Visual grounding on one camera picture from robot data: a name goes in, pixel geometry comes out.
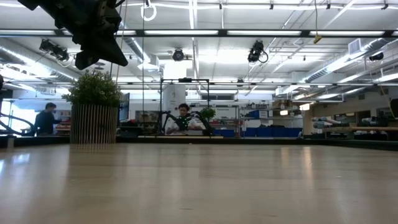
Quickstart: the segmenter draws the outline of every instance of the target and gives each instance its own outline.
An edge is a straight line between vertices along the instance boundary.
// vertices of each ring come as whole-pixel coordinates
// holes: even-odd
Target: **dark shirt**
[[[53,124],[59,124],[60,122],[54,119],[54,115],[51,112],[40,112],[35,120],[37,134],[52,134]]]

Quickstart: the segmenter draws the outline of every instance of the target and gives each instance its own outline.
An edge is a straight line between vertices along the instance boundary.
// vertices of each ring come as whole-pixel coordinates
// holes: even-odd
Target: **pillar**
[[[310,109],[307,111],[304,111],[303,113],[303,134],[304,135],[310,135],[311,132],[313,131],[313,105],[310,105]]]
[[[165,65],[163,73],[164,79],[185,77],[187,77],[187,68],[182,62],[170,62]],[[163,110],[171,111],[172,115],[178,116],[178,106],[182,103],[185,103],[185,85],[169,85],[168,83],[164,83]]]

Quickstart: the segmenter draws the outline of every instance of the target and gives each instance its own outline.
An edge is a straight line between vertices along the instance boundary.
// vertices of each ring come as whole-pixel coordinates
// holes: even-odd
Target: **ceiling-mounted camera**
[[[116,7],[124,0],[18,0],[30,10],[40,6],[55,20],[58,29],[66,28],[73,35],[72,41],[81,45],[75,65],[80,70],[99,59],[126,66],[114,33],[119,30],[121,17]]]
[[[261,60],[263,55],[266,56],[265,60]],[[256,63],[256,62],[266,63],[268,61],[268,54],[264,51],[264,44],[262,43],[261,40],[256,40],[256,42],[253,45],[253,48],[250,49],[248,61],[249,63]]]
[[[378,54],[370,56],[369,60],[373,62],[375,60],[382,60],[383,58],[384,58],[384,54],[383,54],[383,52],[380,52]]]
[[[184,53],[182,52],[182,49],[175,49],[172,58],[175,62],[181,62],[184,60]]]
[[[49,40],[42,40],[39,50],[44,53],[50,53],[60,62],[67,62],[69,60],[68,49],[61,48],[60,46],[51,43]]]

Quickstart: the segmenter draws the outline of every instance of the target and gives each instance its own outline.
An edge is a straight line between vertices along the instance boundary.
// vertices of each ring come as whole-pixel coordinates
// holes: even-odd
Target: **potted plant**
[[[200,115],[203,119],[206,119],[209,121],[211,118],[214,118],[214,116],[216,116],[216,111],[211,108],[203,108],[200,111]]]
[[[115,143],[122,93],[109,72],[89,72],[74,80],[62,98],[72,104],[72,144]]]

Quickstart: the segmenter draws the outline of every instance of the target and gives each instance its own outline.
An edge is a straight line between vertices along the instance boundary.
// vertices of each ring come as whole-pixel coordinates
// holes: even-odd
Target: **wooden slat planter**
[[[96,105],[72,105],[70,142],[107,144],[116,142],[118,108]]]

